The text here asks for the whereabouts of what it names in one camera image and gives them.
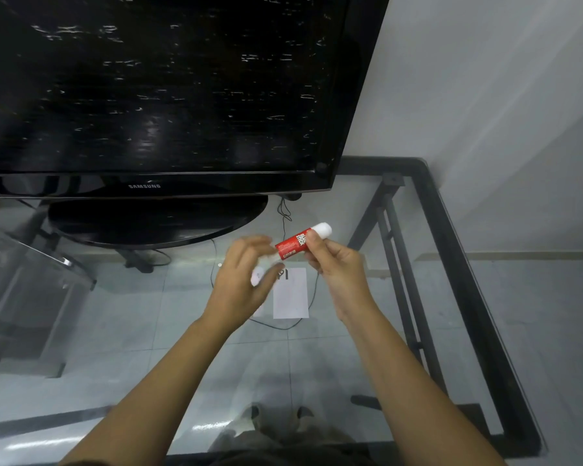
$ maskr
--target red label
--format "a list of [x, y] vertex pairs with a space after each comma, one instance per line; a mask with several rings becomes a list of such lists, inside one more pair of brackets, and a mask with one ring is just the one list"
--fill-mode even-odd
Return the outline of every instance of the red label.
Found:
[[294, 235], [293, 237], [284, 240], [283, 242], [275, 245], [279, 251], [279, 257], [281, 260], [289, 258], [295, 255], [299, 251], [306, 250], [306, 233], [309, 229], [303, 230], [301, 233]]

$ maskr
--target paper with number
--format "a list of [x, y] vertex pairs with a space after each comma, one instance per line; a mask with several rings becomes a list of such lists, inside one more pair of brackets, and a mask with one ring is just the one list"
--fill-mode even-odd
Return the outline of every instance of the paper with number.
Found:
[[285, 268], [274, 283], [273, 292], [275, 319], [309, 317], [306, 268]]
[[[253, 273], [250, 275], [250, 284], [256, 286], [261, 281], [261, 278], [264, 277], [264, 269], [261, 266], [257, 266]], [[264, 305], [260, 305], [259, 308], [253, 314], [253, 317], [260, 317], [264, 315]]]

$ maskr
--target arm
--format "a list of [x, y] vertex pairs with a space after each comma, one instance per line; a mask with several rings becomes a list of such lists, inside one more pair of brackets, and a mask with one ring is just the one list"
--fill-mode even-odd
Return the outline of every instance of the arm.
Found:
[[358, 252], [310, 231], [306, 256], [328, 284], [406, 464], [505, 465], [434, 384], [373, 301]]
[[179, 422], [211, 361], [233, 331], [264, 302], [282, 265], [255, 288], [250, 275], [262, 255], [275, 253], [268, 237], [234, 242], [203, 315], [154, 369], [60, 462], [111, 466], [163, 463]]

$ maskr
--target forearm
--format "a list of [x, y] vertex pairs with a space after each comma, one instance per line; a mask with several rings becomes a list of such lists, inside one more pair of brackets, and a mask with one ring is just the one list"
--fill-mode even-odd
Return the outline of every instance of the forearm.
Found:
[[195, 321], [60, 464], [82, 460], [111, 466], [162, 464], [196, 388], [228, 336], [220, 324]]
[[344, 322], [406, 464], [505, 465], [431, 380], [374, 303]]

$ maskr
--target glue stick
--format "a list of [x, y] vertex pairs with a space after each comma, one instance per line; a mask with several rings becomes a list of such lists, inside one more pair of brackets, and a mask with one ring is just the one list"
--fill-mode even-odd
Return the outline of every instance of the glue stick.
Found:
[[[326, 222], [322, 222], [317, 226], [311, 227], [322, 239], [327, 239], [333, 233], [333, 228], [329, 226]], [[301, 233], [294, 235], [293, 237], [284, 240], [281, 243], [275, 245], [278, 253], [267, 257], [271, 265], [283, 261], [296, 253], [306, 250], [306, 233], [309, 229], [303, 230]]]

